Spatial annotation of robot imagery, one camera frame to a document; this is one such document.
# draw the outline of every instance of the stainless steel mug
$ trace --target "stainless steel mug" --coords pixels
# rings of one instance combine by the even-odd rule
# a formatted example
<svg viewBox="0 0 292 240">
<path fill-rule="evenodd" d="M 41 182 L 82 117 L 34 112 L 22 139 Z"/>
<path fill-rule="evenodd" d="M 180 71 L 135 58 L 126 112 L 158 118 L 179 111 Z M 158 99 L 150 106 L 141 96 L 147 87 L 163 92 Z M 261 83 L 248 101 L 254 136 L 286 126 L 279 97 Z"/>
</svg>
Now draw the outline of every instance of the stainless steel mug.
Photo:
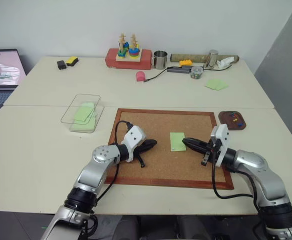
<svg viewBox="0 0 292 240">
<path fill-rule="evenodd" d="M 165 51 L 156 51 L 152 58 L 152 67 L 159 70 L 165 69 L 167 66 L 167 56 L 168 53 Z"/>
<path fill-rule="evenodd" d="M 218 51 L 216 50 L 210 50 L 209 55 L 207 58 L 207 61 L 204 65 L 205 69 L 213 69 L 215 67 L 216 61 L 217 61 Z"/>
</svg>

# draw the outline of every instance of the wooden frame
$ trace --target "wooden frame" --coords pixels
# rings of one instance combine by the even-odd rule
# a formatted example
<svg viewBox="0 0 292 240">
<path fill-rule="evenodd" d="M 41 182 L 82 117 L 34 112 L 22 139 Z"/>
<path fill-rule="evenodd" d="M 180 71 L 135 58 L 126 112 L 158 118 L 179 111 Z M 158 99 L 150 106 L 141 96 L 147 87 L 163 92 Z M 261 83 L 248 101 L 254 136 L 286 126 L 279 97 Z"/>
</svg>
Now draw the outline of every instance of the wooden frame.
<svg viewBox="0 0 292 240">
<path fill-rule="evenodd" d="M 115 126 L 116 123 L 120 120 L 121 114 L 123 112 L 127 113 L 149 113 L 149 114 L 174 114 L 174 115 L 202 115 L 209 116 L 211 125 L 216 126 L 216 119 L 213 112 L 199 112 L 199 111 L 167 111 L 167 110 L 148 110 L 148 109 L 129 109 L 129 108 L 119 108 L 115 117 L 114 125 L 110 134 L 109 144 L 114 142 L 115 138 Z M 225 182 L 216 182 L 216 187 L 218 189 L 234 189 L 233 183 L 231 180 L 230 173 L 223 169 L 223 174 Z M 105 183 L 110 183 L 113 179 L 113 176 L 108 176 Z M 181 179 L 159 179 L 159 178 L 141 178 L 141 177 L 126 177 L 118 176 L 116 184 L 127 184 L 127 185 L 150 185 L 150 186 L 166 186 L 166 187 L 184 187 L 184 188 L 203 188 L 211 189 L 211 181 L 198 181 L 198 180 L 181 180 Z"/>
</svg>

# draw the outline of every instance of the gray floor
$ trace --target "gray floor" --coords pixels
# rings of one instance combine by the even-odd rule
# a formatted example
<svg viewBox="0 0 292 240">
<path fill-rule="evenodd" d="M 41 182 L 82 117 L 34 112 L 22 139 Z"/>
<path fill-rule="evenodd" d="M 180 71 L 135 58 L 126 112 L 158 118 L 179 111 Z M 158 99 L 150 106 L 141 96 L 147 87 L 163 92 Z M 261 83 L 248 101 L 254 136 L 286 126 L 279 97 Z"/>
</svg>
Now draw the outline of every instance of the gray floor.
<svg viewBox="0 0 292 240">
<path fill-rule="evenodd" d="M 0 211 L 0 240 L 39 240 L 53 215 Z M 120 215 L 98 215 L 99 226 L 93 239 L 111 240 Z M 252 227 L 256 216 L 214 217 L 201 216 L 209 234 L 229 235 L 232 240 L 255 240 Z M 176 216 L 141 216 L 141 239 L 177 238 Z"/>
</svg>

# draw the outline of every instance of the cork board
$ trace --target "cork board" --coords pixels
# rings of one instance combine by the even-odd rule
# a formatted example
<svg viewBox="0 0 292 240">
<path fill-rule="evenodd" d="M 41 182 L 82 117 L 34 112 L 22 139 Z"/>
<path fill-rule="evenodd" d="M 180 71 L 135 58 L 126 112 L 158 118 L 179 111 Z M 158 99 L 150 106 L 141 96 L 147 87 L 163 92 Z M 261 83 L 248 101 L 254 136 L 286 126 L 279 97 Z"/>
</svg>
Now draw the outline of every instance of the cork board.
<svg viewBox="0 0 292 240">
<path fill-rule="evenodd" d="M 186 151 L 170 151 L 170 132 L 183 132 L 185 137 L 208 142 L 212 128 L 216 125 L 213 112 L 119 108 L 109 143 L 114 142 L 115 125 L 119 120 L 138 125 L 145 132 L 147 139 L 155 139 L 158 143 L 141 154 L 146 167 L 141 168 L 137 159 L 121 162 L 116 184 L 212 188 L 211 163 L 202 166 L 200 163 L 203 155 L 189 148 L 186 148 Z M 126 131 L 126 125 L 119 124 L 119 143 Z M 111 182 L 115 170 L 115 166 L 109 170 L 106 183 Z M 230 173 L 225 169 L 216 168 L 215 179 L 218 189 L 233 189 Z"/>
</svg>

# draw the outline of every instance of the laptop screen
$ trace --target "laptop screen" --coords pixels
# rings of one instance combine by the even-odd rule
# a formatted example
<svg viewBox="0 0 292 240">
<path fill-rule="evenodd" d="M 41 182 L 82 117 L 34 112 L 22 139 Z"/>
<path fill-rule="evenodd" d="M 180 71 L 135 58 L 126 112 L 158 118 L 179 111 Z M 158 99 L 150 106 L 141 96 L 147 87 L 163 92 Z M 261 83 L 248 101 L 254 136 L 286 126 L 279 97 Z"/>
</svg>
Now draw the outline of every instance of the laptop screen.
<svg viewBox="0 0 292 240">
<path fill-rule="evenodd" d="M 0 50 L 0 88 L 16 87 L 25 76 L 18 51 Z"/>
</svg>

